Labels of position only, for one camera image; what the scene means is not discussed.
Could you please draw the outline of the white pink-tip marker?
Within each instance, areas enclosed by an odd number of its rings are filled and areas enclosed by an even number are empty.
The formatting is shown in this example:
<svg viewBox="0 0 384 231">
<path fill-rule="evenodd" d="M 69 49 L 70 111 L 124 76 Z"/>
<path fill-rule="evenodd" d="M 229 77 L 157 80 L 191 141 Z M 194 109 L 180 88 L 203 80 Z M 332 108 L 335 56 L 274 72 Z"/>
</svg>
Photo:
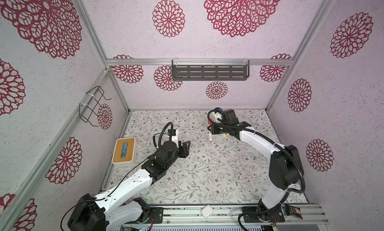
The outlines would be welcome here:
<svg viewBox="0 0 384 231">
<path fill-rule="evenodd" d="M 211 121 L 208 121 L 208 130 L 209 130 L 209 141 L 212 142 L 213 141 L 213 137 L 212 137 L 212 132 L 211 132 Z"/>
</svg>

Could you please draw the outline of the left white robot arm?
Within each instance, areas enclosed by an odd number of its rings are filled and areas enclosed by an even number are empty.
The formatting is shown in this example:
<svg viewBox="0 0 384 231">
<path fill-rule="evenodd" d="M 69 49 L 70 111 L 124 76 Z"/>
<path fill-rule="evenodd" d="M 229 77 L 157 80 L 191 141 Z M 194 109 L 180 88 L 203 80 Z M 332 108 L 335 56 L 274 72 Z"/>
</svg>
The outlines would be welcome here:
<svg viewBox="0 0 384 231">
<path fill-rule="evenodd" d="M 138 221 L 145 222 L 150 215 L 150 206 L 142 199 L 125 202 L 159 181 L 179 158 L 190 154 L 189 141 L 165 141 L 150 155 L 140 169 L 122 180 L 115 187 L 95 196 L 86 194 L 69 209 L 67 226 L 71 231 L 112 231 L 119 226 Z"/>
</svg>

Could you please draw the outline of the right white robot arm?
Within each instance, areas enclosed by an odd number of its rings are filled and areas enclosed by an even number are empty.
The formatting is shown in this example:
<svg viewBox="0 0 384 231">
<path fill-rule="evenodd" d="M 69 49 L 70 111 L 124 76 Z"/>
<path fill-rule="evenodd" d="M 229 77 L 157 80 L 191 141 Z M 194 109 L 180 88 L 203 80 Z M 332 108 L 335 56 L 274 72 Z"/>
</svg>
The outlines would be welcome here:
<svg viewBox="0 0 384 231">
<path fill-rule="evenodd" d="M 228 134 L 265 156 L 269 164 L 270 186 L 259 205 L 271 210 L 281 205 L 290 193 L 303 194 L 306 190 L 304 169 L 298 149 L 279 144 L 258 132 L 251 124 L 240 122 L 233 109 L 215 108 L 208 112 L 208 130 L 213 135 Z"/>
</svg>

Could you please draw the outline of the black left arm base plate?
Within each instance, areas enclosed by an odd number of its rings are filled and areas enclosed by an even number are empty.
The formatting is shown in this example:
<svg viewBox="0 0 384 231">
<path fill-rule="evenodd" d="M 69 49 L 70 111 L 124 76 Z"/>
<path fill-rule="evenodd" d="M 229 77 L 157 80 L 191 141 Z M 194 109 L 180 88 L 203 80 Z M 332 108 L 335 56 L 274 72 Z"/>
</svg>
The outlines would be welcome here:
<svg viewBox="0 0 384 231">
<path fill-rule="evenodd" d="M 133 221 L 131 224 L 161 224 L 163 222 L 163 216 L 163 207 L 151 207 L 147 212 L 144 212 L 137 221 Z"/>
</svg>

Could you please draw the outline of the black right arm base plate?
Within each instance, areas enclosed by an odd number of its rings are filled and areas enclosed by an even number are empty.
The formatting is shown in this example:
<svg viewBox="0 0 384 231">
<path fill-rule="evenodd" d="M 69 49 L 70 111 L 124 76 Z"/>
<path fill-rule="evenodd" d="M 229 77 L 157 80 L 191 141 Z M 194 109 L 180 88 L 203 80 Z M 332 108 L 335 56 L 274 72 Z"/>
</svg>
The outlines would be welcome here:
<svg viewBox="0 0 384 231">
<path fill-rule="evenodd" d="M 243 207 L 242 213 L 245 223 L 283 223 L 285 217 L 282 209 L 263 210 L 259 206 Z"/>
</svg>

